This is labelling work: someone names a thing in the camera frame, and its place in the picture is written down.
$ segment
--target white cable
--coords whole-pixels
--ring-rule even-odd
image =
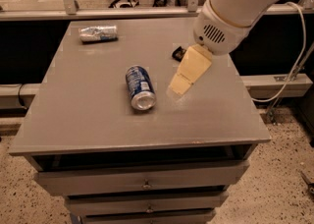
[[[290,78],[293,74],[293,70],[295,69],[296,65],[298,64],[298,62],[300,61],[303,53],[304,53],[304,50],[305,50],[305,46],[306,46],[306,27],[305,27],[305,21],[304,21],[304,17],[303,17],[303,14],[302,14],[302,10],[300,9],[300,7],[298,5],[296,5],[295,3],[293,2],[287,2],[288,5],[291,5],[292,7],[294,7],[299,15],[300,15],[300,18],[301,18],[301,22],[302,22],[302,28],[303,28],[303,46],[302,46],[302,50],[300,52],[300,54],[298,55],[293,67],[291,68],[287,78],[286,78],[286,81],[284,83],[284,85],[282,86],[282,88],[277,92],[277,94],[275,94],[273,97],[271,98],[268,98],[268,99],[263,99],[263,100],[260,100],[260,99],[255,99],[255,98],[252,98],[253,101],[255,102],[270,102],[274,99],[276,99],[285,89],[285,87],[287,86],[288,82],[290,81]]]

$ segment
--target drawer knob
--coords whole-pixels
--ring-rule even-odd
[[[146,210],[146,213],[153,213],[154,212],[154,209],[151,208],[151,206],[149,205],[147,210]]]
[[[148,181],[145,181],[145,184],[142,186],[144,190],[151,190],[153,186],[149,184]]]

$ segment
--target dresser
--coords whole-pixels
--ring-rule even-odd
[[[204,224],[270,140],[229,55],[181,99],[167,87],[193,42],[194,18],[71,22],[10,154],[83,224]],[[119,39],[83,44],[79,28],[117,25]],[[144,67],[157,103],[131,108],[127,69]]]

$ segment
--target speckled floor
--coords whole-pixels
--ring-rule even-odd
[[[314,148],[293,110],[276,114],[279,125],[267,124],[272,141],[255,149],[249,169],[230,186],[211,224],[314,223],[314,200],[300,176],[303,170],[313,177]],[[0,224],[71,223],[63,200],[32,180],[34,169],[23,158],[7,154],[12,138],[0,142]]]

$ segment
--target gray table surface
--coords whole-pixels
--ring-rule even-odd
[[[180,100],[167,95],[178,47],[194,44],[194,18],[71,22],[14,139],[13,155],[265,142],[270,135],[229,55]],[[83,44],[79,28],[115,24],[119,40]],[[148,71],[157,95],[131,108],[125,74]]]

